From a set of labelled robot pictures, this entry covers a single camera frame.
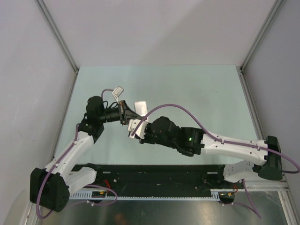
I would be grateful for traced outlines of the red white remote control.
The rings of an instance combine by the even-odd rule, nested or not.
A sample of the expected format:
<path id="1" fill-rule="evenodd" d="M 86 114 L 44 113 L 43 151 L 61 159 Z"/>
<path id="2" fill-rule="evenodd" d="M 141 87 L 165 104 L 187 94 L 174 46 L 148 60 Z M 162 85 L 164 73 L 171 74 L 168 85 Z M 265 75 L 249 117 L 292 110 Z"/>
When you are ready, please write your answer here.
<path id="1" fill-rule="evenodd" d="M 135 113 L 144 117 L 148 113 L 148 106 L 146 101 L 137 101 L 134 102 Z"/>

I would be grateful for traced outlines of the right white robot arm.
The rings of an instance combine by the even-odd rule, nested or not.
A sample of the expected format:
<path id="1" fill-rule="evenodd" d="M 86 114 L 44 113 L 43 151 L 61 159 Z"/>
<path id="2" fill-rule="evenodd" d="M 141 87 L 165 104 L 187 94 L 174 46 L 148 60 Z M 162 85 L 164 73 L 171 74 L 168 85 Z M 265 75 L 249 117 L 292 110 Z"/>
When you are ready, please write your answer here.
<path id="1" fill-rule="evenodd" d="M 278 155 L 277 138 L 247 141 L 230 137 L 209 135 L 200 128 L 179 127 L 167 117 L 160 117 L 152 123 L 143 122 L 138 128 L 135 138 L 140 143 L 159 144 L 176 149 L 180 154 L 221 155 L 239 158 L 235 164 L 227 164 L 216 176 L 221 188 L 242 179 L 260 177 L 265 180 L 282 180 L 281 157 Z"/>

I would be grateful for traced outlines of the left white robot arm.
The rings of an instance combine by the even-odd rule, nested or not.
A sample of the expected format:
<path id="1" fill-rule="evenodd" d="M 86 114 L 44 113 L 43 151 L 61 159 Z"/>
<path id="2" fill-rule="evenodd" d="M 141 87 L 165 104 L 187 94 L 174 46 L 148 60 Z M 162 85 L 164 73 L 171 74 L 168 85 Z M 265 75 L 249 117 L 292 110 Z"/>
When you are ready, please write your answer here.
<path id="1" fill-rule="evenodd" d="M 67 147 L 43 169 L 35 168 L 30 175 L 30 201 L 50 211 L 60 212 L 67 205 L 70 197 L 91 184 L 97 188 L 104 178 L 94 165 L 88 164 L 73 172 L 81 156 L 91 148 L 104 131 L 107 122 L 119 121 L 128 125 L 128 130 L 148 113 L 147 103 L 139 101 L 130 109 L 122 100 L 116 107 L 105 107 L 100 96 L 90 97 L 82 121 L 75 127 L 75 136 Z"/>

